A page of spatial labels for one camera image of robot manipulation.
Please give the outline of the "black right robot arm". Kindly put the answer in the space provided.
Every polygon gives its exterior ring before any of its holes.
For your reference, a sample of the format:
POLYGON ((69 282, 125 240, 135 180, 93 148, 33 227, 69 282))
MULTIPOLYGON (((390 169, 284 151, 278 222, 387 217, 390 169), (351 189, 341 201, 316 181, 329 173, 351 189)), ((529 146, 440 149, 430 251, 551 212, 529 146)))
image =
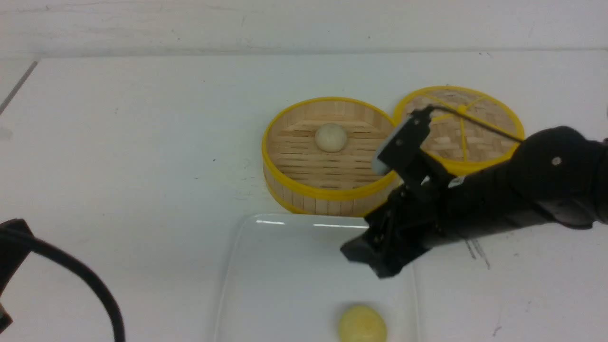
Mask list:
POLYGON ((393 277, 433 247, 555 223, 607 223, 607 141, 569 126, 526 138, 505 162, 463 177, 427 153, 409 163, 390 148, 402 185, 365 216, 368 228, 341 246, 348 261, 393 277))

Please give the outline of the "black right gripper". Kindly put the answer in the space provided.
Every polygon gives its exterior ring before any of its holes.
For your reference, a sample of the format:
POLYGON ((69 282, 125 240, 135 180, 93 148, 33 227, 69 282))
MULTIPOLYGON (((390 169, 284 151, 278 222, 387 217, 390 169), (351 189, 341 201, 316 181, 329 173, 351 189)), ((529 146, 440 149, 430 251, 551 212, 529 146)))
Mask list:
POLYGON ((433 247, 468 238, 463 215, 448 201, 465 177, 431 157, 414 157, 397 174, 402 184, 365 216, 367 230, 340 247, 349 262, 366 264, 380 279, 399 275, 433 247))

